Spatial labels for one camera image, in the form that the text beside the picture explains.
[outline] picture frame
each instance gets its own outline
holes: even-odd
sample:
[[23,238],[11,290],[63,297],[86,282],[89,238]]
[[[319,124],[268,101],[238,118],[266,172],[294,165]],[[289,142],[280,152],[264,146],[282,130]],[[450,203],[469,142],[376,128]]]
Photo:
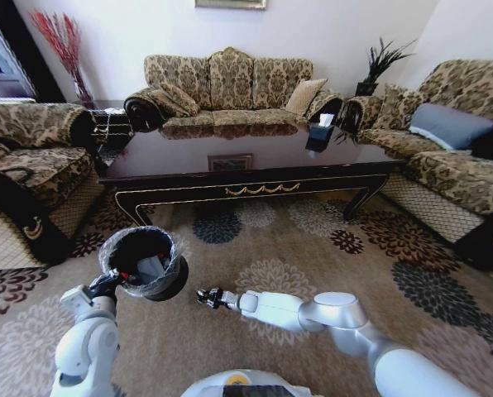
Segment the picture frame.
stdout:
[[243,8],[246,10],[265,10],[266,0],[195,0],[196,7]]
[[210,172],[250,170],[252,159],[251,154],[209,155],[208,170]]

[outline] white wall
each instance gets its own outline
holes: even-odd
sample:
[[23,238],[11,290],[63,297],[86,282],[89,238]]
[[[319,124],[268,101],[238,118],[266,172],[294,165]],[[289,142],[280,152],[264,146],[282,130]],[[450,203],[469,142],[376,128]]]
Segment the white wall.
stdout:
[[[32,26],[35,9],[67,12],[83,32],[82,64],[96,99],[122,99],[146,86],[149,54],[207,56],[231,45],[253,56],[299,56],[346,95],[367,74],[379,36],[419,37],[438,0],[268,0],[264,12],[195,8],[194,0],[15,0],[63,94],[74,86]],[[386,72],[396,76],[404,61]]]
[[444,60],[493,60],[493,0],[441,0],[396,83],[417,88]]

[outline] patterned sofa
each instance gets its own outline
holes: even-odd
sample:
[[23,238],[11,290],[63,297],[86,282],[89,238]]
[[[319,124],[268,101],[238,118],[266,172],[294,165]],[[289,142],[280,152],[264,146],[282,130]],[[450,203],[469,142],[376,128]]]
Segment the patterned sofa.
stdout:
[[0,104],[0,269],[53,265],[103,192],[83,107]]
[[[449,60],[419,87],[424,101],[493,120],[493,61]],[[456,242],[493,213],[493,161],[469,151],[445,151],[433,141],[400,130],[374,129],[382,98],[355,97],[360,142],[373,143],[408,164],[391,176],[383,193]]]
[[[129,96],[125,109],[139,130],[161,127],[171,139],[245,135],[290,135],[321,112],[338,113],[342,95],[320,91],[304,117],[282,107],[301,79],[311,79],[313,64],[288,58],[251,58],[228,47],[208,58],[150,55],[144,62],[149,87]],[[160,83],[184,90],[200,106],[192,117],[172,117],[153,99]]]

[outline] patterned rug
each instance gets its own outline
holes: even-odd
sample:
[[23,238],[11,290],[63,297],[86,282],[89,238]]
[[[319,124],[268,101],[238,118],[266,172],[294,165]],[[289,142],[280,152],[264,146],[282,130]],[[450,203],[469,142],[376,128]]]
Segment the patterned rug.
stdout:
[[[493,396],[493,274],[462,264],[380,197],[344,221],[347,200],[325,194],[150,211],[182,246],[189,280],[164,303],[118,291],[114,381],[129,396],[176,396],[213,373],[256,368],[316,394],[377,395],[365,361],[337,352],[327,333],[292,334],[195,303],[197,288],[219,285],[303,299],[352,292],[382,331]],[[49,395],[55,347],[72,323],[59,297],[98,274],[97,249],[129,226],[108,195],[73,258],[50,269],[0,271],[0,396]]]

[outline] beige pillow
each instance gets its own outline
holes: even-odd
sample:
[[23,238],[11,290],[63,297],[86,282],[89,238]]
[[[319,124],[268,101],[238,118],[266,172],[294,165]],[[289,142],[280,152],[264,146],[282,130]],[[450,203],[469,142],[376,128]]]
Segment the beige pillow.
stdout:
[[160,87],[168,93],[171,100],[185,109],[190,116],[197,116],[200,112],[200,106],[187,93],[176,85],[170,83],[161,83]]
[[385,100],[372,128],[408,130],[412,115],[424,100],[424,95],[419,91],[387,84]]
[[320,91],[327,81],[327,79],[300,81],[290,96],[285,110],[303,116],[307,112],[307,109],[309,109],[309,105],[318,91]]

